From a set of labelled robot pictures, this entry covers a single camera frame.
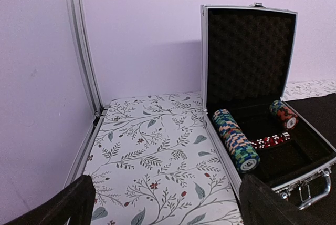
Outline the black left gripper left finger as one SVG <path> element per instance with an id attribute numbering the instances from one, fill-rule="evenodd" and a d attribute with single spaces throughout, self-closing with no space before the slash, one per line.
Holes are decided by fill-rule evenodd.
<path id="1" fill-rule="evenodd" d="M 82 175 L 44 204 L 8 224 L 91 224 L 95 195 L 92 178 Z"/>

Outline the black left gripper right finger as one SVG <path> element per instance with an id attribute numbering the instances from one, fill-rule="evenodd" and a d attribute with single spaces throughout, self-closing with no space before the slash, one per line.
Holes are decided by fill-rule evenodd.
<path id="1" fill-rule="evenodd" d="M 281 199 L 253 175 L 244 176 L 239 188 L 244 224 L 315 224 L 315 217 Z"/>

